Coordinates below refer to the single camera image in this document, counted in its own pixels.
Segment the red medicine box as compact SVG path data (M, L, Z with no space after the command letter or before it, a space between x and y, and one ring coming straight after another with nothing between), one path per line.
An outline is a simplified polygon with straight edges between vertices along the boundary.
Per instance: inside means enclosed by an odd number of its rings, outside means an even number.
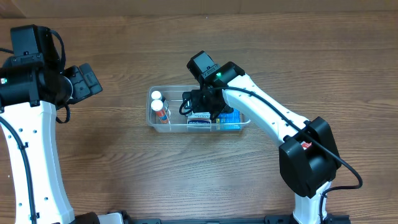
M301 146L303 147L304 150L308 149L312 144L310 142L301 142Z

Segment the black bottle white cap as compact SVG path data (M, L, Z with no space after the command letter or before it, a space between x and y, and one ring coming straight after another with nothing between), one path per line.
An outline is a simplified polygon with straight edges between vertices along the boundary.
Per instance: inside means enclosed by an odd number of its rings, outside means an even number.
M164 108L166 110L168 110L168 108L169 108L168 101L160 91L153 91L150 94L150 96L151 96L152 100L160 100L161 102L163 102Z

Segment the blue medicine box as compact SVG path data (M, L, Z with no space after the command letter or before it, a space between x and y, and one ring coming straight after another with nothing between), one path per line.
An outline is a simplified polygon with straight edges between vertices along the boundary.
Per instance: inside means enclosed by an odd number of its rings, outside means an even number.
M217 130L237 131L241 129L241 115L237 109L232 113L221 113L216 119Z

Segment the clear plastic container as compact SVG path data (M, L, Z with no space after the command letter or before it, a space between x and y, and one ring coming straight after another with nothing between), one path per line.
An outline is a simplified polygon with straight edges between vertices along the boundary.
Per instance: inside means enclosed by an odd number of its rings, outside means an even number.
M159 133L204 133L204 132L220 132L227 130L217 130L216 123L211 124L187 124L187 116L183 116L179 113L180 105L182 104L182 93L185 91L191 91L199 89L197 85L169 85L169 86L152 86L147 92L146 102L146 121L149 126L152 126ZM151 109L150 104L152 98L150 94L153 91L160 91L168 101L170 111L170 123L162 124ZM245 128L251 120L240 113L241 115L241 129Z

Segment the white plaster box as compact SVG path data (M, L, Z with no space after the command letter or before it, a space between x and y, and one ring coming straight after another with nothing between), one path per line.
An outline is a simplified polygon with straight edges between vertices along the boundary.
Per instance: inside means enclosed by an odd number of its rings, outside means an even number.
M209 112L194 113L187 116L187 124L211 124Z

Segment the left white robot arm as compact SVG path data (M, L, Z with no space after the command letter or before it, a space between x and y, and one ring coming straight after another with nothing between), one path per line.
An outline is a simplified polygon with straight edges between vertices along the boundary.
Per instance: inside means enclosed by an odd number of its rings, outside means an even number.
M121 212L76 215L63 186L57 111L102 90L92 68L66 67L59 34L44 26L11 29L12 50L1 68L1 128L12 167L16 223L124 223Z

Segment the orange tube white cap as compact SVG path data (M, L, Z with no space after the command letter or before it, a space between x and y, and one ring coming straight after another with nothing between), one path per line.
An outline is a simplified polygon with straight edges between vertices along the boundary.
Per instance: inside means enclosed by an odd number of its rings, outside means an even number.
M170 123L170 111L165 107L161 100L153 100L150 104L150 107L155 112L162 124Z

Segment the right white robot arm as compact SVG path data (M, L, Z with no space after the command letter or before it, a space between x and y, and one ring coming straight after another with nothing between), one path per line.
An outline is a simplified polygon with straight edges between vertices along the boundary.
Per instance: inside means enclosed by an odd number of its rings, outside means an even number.
M323 195L341 167L330 125L320 117L310 121L288 110L233 62L220 66L201 51L187 68L200 87L183 93L180 114L208 112L211 121L234 111L248 117L279 148L280 174L295 194L288 222L337 223L337 218L326 212Z

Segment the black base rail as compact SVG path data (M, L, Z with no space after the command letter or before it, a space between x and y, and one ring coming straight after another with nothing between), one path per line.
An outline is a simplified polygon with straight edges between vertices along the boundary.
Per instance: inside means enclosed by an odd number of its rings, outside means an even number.
M161 220L133 219L133 224L294 224L293 215L267 215L264 218L222 218L222 219L191 219L191 220Z

